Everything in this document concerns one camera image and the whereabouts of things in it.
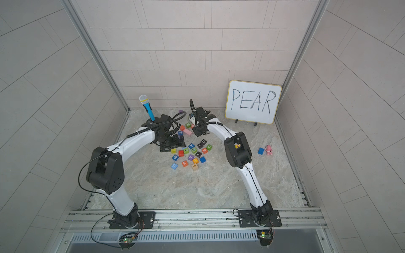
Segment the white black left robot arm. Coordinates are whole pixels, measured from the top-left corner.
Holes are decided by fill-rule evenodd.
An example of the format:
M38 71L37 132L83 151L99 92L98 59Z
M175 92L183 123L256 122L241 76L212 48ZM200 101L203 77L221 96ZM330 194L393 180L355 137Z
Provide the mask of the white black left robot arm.
M108 221L111 229L141 228L141 215L137 204L129 197L124 182L126 163L139 150L147 145L158 145L161 152L185 147L179 137L179 120L186 112L179 112L173 117L162 114L155 120L147 120L132 134L122 141L107 148L97 147L91 159L84 165L87 169L86 181L93 187L91 193L105 196L113 206L112 218Z

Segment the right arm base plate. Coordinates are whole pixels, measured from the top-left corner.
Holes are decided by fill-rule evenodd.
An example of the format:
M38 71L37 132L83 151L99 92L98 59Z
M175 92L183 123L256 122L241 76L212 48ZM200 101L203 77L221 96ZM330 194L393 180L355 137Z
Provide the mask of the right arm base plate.
M278 210L272 210L270 214L259 214L253 210L234 210L234 216L239 220L241 228L259 228L259 227L281 227L281 217Z

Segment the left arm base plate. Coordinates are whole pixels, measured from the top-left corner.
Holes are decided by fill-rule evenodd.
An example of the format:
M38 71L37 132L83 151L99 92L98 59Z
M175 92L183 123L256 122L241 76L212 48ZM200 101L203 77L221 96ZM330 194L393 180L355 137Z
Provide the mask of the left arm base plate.
M156 213L154 211L137 211L128 216L113 213L108 221L110 229L151 229L154 225Z

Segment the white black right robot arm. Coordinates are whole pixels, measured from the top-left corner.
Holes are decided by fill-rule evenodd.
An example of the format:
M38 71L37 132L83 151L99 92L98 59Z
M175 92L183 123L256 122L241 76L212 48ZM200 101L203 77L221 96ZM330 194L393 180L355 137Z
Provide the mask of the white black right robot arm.
M210 111L195 107L189 100L192 113L189 119L195 125L193 132L196 136L209 133L215 134L224 142L225 154L229 164L239 172L248 192L252 217L259 226L280 227L281 221L277 210L261 189L252 164L252 151L243 132L235 132L222 124Z

